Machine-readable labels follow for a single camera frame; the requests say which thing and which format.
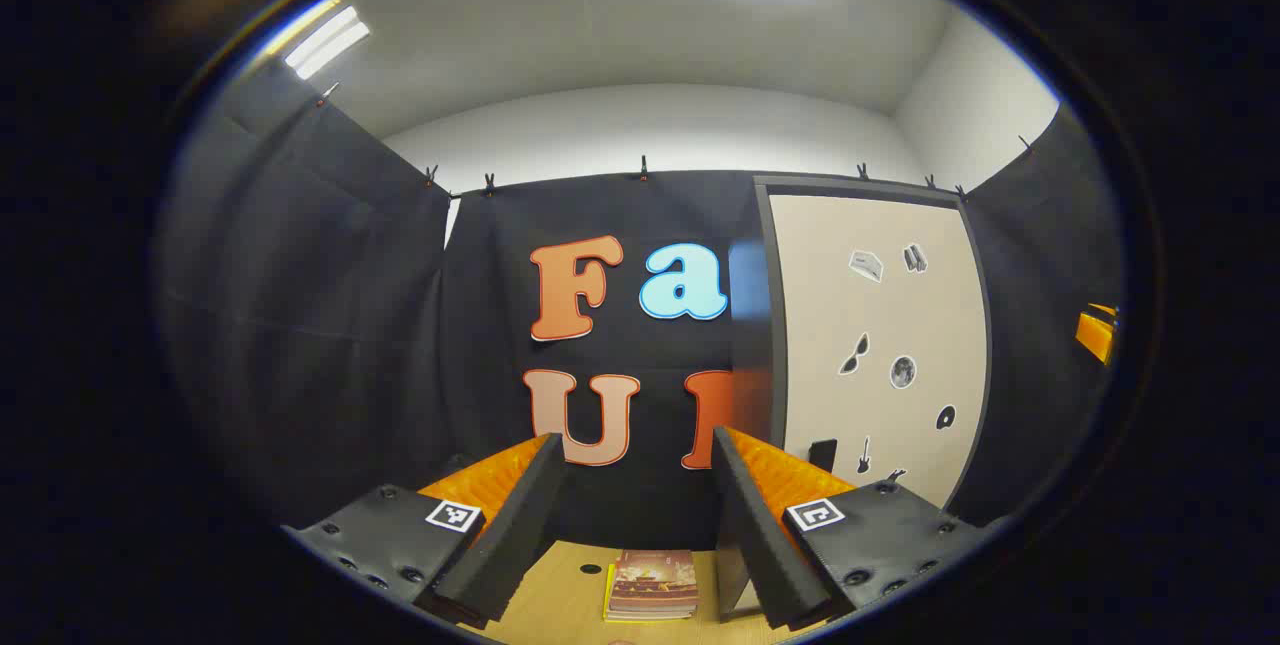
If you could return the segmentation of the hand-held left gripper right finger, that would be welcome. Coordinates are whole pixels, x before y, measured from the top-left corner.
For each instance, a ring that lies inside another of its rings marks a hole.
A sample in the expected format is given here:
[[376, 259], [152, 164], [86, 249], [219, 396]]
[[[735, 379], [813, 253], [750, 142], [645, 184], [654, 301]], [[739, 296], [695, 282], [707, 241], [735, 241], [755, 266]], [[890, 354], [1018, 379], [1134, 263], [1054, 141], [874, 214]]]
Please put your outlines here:
[[772, 628], [882, 610], [970, 561], [1006, 526], [969, 525], [896, 477], [852, 488], [735, 427], [714, 431], [712, 471], [724, 572], [754, 587]]

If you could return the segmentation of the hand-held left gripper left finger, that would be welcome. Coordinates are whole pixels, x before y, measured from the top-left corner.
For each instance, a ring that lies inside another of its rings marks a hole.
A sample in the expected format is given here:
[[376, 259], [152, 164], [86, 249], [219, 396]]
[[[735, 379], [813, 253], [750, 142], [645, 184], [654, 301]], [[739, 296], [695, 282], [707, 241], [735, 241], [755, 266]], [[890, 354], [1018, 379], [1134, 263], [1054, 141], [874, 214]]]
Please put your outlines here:
[[420, 490], [383, 484], [284, 530], [384, 598], [481, 630], [539, 559], [566, 474], [562, 436], [543, 434]]

